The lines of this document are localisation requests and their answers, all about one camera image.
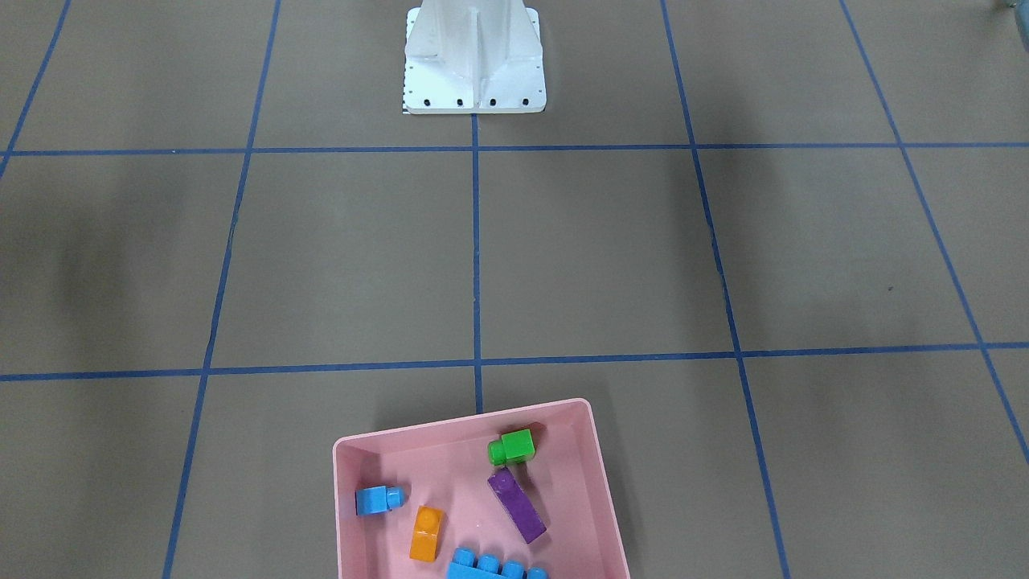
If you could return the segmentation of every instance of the green toy block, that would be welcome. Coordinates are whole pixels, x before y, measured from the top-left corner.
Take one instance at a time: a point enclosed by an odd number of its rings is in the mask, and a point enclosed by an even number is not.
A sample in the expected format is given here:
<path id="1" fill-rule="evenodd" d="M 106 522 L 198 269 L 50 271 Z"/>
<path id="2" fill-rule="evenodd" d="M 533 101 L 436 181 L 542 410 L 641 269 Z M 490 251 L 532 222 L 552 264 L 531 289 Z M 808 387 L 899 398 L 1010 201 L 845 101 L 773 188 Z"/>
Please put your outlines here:
<path id="1" fill-rule="evenodd" d="M 532 443 L 532 433 L 524 429 L 500 436 L 488 447 L 490 463 L 494 467 L 513 463 L 525 463 L 536 456 L 536 446 Z"/>

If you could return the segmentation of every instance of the orange toy block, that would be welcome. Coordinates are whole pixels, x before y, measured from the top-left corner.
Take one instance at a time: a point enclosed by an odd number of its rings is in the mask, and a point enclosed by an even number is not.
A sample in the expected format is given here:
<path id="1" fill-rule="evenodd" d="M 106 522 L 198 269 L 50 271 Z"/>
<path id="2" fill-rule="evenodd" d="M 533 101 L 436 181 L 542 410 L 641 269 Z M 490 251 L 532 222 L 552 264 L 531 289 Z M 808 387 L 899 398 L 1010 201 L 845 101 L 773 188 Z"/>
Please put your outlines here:
<path id="1" fill-rule="evenodd" d="M 436 560 L 436 543 L 443 512 L 422 505 L 415 517 L 415 534 L 411 538 L 411 558 L 433 563 Z"/>

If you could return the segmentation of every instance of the grid line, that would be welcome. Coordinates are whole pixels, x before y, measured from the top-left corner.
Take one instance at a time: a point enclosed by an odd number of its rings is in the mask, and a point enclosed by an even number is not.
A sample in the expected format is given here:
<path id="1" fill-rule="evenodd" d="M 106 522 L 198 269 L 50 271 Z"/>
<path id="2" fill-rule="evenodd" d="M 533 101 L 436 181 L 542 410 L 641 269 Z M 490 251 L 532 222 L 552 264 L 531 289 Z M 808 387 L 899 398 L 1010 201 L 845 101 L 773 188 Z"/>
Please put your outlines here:
<path id="1" fill-rule="evenodd" d="M 750 381 L 747 377 L 747 367 L 740 348 L 740 336 L 736 330 L 736 317 L 733 315 L 733 300 L 729 292 L 729 282 L 725 279 L 725 268 L 721 261 L 721 251 L 718 249 L 718 234 L 714 224 L 714 217 L 711 214 L 711 205 L 708 201 L 707 186 L 704 182 L 704 169 L 701 166 L 700 150 L 697 147 L 697 138 L 694 133 L 694 122 L 689 114 L 689 100 L 686 98 L 685 84 L 682 81 L 682 69 L 679 67 L 679 56 L 675 48 L 675 35 L 672 32 L 671 19 L 668 15 L 668 4 L 666 0 L 661 1 L 662 17 L 665 21 L 665 34 L 668 37 L 668 48 L 672 57 L 672 67 L 675 70 L 675 82 L 679 91 L 679 101 L 682 104 L 682 117 L 686 124 L 686 136 L 689 138 L 690 154 L 694 160 L 694 170 L 697 173 L 697 186 L 701 193 L 701 203 L 704 205 L 704 219 L 707 221 L 708 231 L 711 237 L 711 254 L 714 257 L 715 268 L 718 272 L 718 279 L 721 282 L 722 299 L 725 302 L 725 320 L 729 324 L 729 333 L 733 340 L 733 355 L 736 359 L 736 368 L 740 375 L 740 386 L 743 389 L 743 399 L 747 406 L 747 419 L 750 423 L 750 436 L 754 442 L 754 453 L 757 458 L 757 468 L 761 475 L 761 485 L 765 487 L 765 502 L 768 505 L 769 519 L 772 524 L 772 534 L 775 538 L 776 551 L 779 555 L 779 567 L 782 571 L 783 579 L 790 579 L 789 559 L 786 555 L 786 545 L 782 538 L 782 530 L 779 527 L 779 513 L 775 504 L 775 493 L 772 491 L 772 477 L 769 474 L 768 463 L 765 459 L 765 445 L 761 442 L 760 428 L 757 424 L 757 412 L 754 409 L 753 397 L 750 393 Z"/>
<path id="2" fill-rule="evenodd" d="M 197 401 L 193 405 L 192 422 L 189 427 L 189 439 L 186 443 L 185 459 L 182 462 L 182 476 L 179 480 L 179 493 L 175 501 L 175 514 L 172 517 L 172 529 L 168 536 L 168 551 L 165 554 L 165 567 L 162 577 L 171 579 L 172 567 L 175 564 L 175 549 L 178 546 L 179 530 L 182 524 L 182 512 L 185 509 L 186 493 L 189 488 L 189 474 L 192 470 L 193 453 L 197 449 L 197 436 L 200 432 L 201 418 L 204 412 L 204 398 L 207 394 L 207 383 L 211 375 L 211 361 L 214 357 L 214 345 L 218 337 L 218 323 L 221 319 L 221 305 L 225 297 L 225 286 L 228 283 L 228 268 L 233 259 L 233 240 L 236 236 L 236 225 L 240 220 L 240 207 L 243 204 L 243 193 L 247 186 L 247 174 L 250 170 L 250 159 L 253 153 L 254 138 L 257 134 L 257 120 L 260 117 L 260 105 L 264 96 L 264 84 L 268 81 L 268 70 L 272 63 L 272 48 L 275 46 L 275 32 L 279 24 L 279 10 L 282 0 L 275 0 L 272 12 L 272 23 L 269 26 L 268 42 L 264 46 L 264 60 L 261 64 L 260 78 L 257 81 L 257 94 L 254 97 L 253 111 L 250 115 L 250 132 L 247 135 L 246 153 L 240 169 L 240 181 L 236 190 L 236 204 L 228 225 L 228 238 L 225 241 L 225 252 L 221 262 L 221 274 L 218 279 L 218 292 L 214 299 L 214 312 L 211 315 L 211 335 L 204 354 L 204 366 L 201 369 L 200 385 L 197 387 Z"/>
<path id="3" fill-rule="evenodd" d="M 986 348 L 996 351 L 1029 350 L 1029 342 L 994 342 Z M 790 349 L 774 351 L 742 351 L 743 358 L 809 358 L 825 356 L 876 356 L 918 353 L 975 352 L 978 343 L 952 345 L 912 345 L 898 347 L 850 347 L 837 349 Z M 572 355 L 543 357 L 507 357 L 483 358 L 482 366 L 535 366 L 556 364 L 608 364 L 634 362 L 667 362 L 681 360 L 731 360 L 736 358 L 734 352 L 700 352 L 700 353 L 653 353 L 653 354 L 620 354 L 620 355 Z M 414 360 L 399 362 L 346 362 L 325 364 L 293 364 L 281 366 L 223 366 L 208 369 L 210 376 L 245 376 L 253 374 L 295 374 L 317 372 L 361 372 L 376 370 L 411 370 L 418 368 L 472 368 L 475 360 Z M 162 378 L 180 376 L 200 376 L 203 368 L 170 368 L 147 370 L 108 370 L 82 372 L 41 372 L 0 374 L 3 383 L 45 383 L 56 381 L 103 381 L 123 378 Z"/>
<path id="4" fill-rule="evenodd" d="M 475 413 L 484 411 L 483 394 L 483 318 L 482 318 L 482 268 L 480 266 L 480 220 L 478 220 L 478 115 L 471 115 L 471 335 L 474 351 L 473 372 L 475 379 Z"/>
<path id="5" fill-rule="evenodd" d="M 1029 148 L 1029 142 L 904 142 L 906 148 Z M 899 148 L 896 142 L 780 142 L 780 143 L 613 143 L 613 144 L 545 144 L 545 145 L 478 145 L 483 152 L 524 152 L 547 150 L 737 150 L 737 149 L 838 149 L 838 148 Z M 359 152 L 471 152 L 472 145 L 382 145 L 382 146 L 258 146 L 246 147 L 183 147 L 183 148 L 60 148 L 11 149 L 4 158 L 15 156 L 132 156 L 189 154 L 312 154 Z"/>
<path id="6" fill-rule="evenodd" d="M 854 23 L 854 17 L 850 13 L 847 1 L 840 0 L 840 7 L 843 9 L 844 16 L 847 19 L 847 24 L 850 26 L 850 31 L 854 36 L 854 42 L 857 44 L 857 49 L 861 55 L 861 60 L 864 62 L 864 67 L 868 72 L 868 77 L 872 79 L 872 83 L 876 88 L 876 94 L 879 96 L 879 102 L 883 107 L 883 111 L 886 113 L 886 119 L 889 121 L 890 129 L 893 131 L 893 137 L 896 140 L 896 145 L 900 150 L 900 154 L 903 156 L 903 161 L 908 168 L 908 174 L 911 176 L 912 183 L 915 185 L 915 192 L 918 194 L 918 201 L 922 205 L 922 210 L 925 213 L 925 219 L 929 224 L 929 228 L 932 230 L 932 237 L 936 241 L 936 247 L 939 249 L 939 254 L 944 258 L 944 263 L 947 265 L 947 272 L 950 274 L 951 282 L 954 284 L 954 291 L 958 295 L 962 310 L 964 310 L 965 318 L 968 320 L 968 326 L 971 327 L 972 334 L 975 337 L 975 343 L 983 356 L 983 362 L 986 363 L 986 369 L 990 373 L 990 378 L 993 381 L 993 387 L 997 391 L 997 396 L 1000 398 L 1000 403 L 1004 408 L 1004 413 L 1007 414 L 1007 422 L 1010 424 L 1012 431 L 1015 433 L 1015 438 L 1022 449 L 1022 457 L 1025 459 L 1026 464 L 1029 465 L 1029 445 L 1026 444 L 1025 435 L 1022 433 L 1022 427 L 1019 425 L 1019 420 L 1015 415 L 1015 409 L 1012 407 L 1012 403 L 1007 399 L 1007 393 L 1004 392 L 1004 386 L 1000 382 L 997 369 L 993 366 L 993 360 L 990 358 L 990 351 L 986 346 L 986 340 L 983 339 L 982 332 L 980 332 L 979 324 L 975 322 L 975 317 L 972 315 L 971 305 L 968 303 L 968 298 L 965 295 L 964 288 L 961 286 L 961 280 L 958 278 L 957 269 L 954 267 L 954 262 L 951 260 L 951 255 L 947 251 L 947 245 L 944 243 L 944 237 L 939 232 L 939 226 L 936 224 L 936 219 L 932 216 L 932 209 L 929 207 L 929 201 L 925 196 L 925 191 L 922 189 L 922 183 L 918 178 L 918 173 L 915 171 L 914 164 L 912 164 L 911 154 L 908 152 L 908 145 L 900 137 L 900 130 L 897 128 L 896 119 L 893 117 L 893 112 L 890 110 L 889 103 L 886 102 L 886 95 L 883 92 L 882 85 L 879 83 L 879 78 L 876 76 L 876 71 L 872 66 L 872 60 L 868 58 L 868 52 L 864 49 L 864 43 L 861 41 L 861 35 L 857 32 L 857 25 Z"/>
<path id="7" fill-rule="evenodd" d="M 4 152 L 3 159 L 0 159 L 0 179 L 3 178 L 4 172 L 7 171 L 7 162 L 13 154 L 14 145 L 17 144 L 17 137 L 22 135 L 25 119 L 29 116 L 29 109 L 32 108 L 32 101 L 36 98 L 36 92 L 39 91 L 39 83 L 43 81 L 43 74 L 46 73 L 46 67 L 50 64 L 50 57 L 54 56 L 54 50 L 58 46 L 58 39 L 61 38 L 61 31 L 64 30 L 64 23 L 68 17 L 68 10 L 70 8 L 71 0 L 65 0 L 64 6 L 61 7 L 61 15 L 58 16 L 58 24 L 54 27 L 54 35 L 50 36 L 50 43 L 46 46 L 43 60 L 39 63 L 39 70 L 36 71 L 36 77 L 32 80 L 29 94 L 25 97 L 25 104 L 22 105 L 22 112 L 17 116 L 17 122 L 14 123 L 14 131 L 11 132 L 10 140 L 7 141 L 7 149 Z"/>

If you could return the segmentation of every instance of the purple toy block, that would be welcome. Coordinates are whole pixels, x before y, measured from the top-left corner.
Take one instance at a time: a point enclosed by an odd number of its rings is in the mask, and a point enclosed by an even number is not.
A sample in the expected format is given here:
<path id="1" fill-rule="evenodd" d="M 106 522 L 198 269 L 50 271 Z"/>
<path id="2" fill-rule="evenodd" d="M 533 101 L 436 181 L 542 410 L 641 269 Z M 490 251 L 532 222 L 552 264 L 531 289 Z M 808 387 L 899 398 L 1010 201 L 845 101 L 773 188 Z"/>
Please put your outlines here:
<path id="1" fill-rule="evenodd" d="M 507 509 L 514 526 L 526 543 L 532 543 L 537 537 L 546 531 L 546 527 L 539 518 L 539 513 L 532 506 L 529 497 L 526 496 L 522 487 L 519 486 L 514 475 L 506 467 L 497 471 L 489 479 L 493 494 L 500 499 L 500 504 Z"/>

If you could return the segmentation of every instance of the light blue toy block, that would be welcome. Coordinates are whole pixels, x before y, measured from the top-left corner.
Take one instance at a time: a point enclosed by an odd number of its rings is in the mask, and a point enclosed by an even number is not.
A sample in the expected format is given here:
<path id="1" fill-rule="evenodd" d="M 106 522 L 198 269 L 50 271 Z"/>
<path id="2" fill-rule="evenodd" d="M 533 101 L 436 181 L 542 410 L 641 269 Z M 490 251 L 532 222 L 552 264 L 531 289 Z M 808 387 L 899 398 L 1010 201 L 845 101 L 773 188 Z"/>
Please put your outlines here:
<path id="1" fill-rule="evenodd" d="M 357 516 L 385 513 L 403 506 L 406 498 L 399 486 L 372 486 L 357 492 Z"/>
<path id="2" fill-rule="evenodd" d="M 497 557 L 487 553 L 476 563 L 474 551 L 458 547 L 447 570 L 447 579 L 547 579 L 547 575 L 542 569 L 533 567 L 526 578 L 525 567 L 517 560 L 506 562 L 501 569 Z"/>

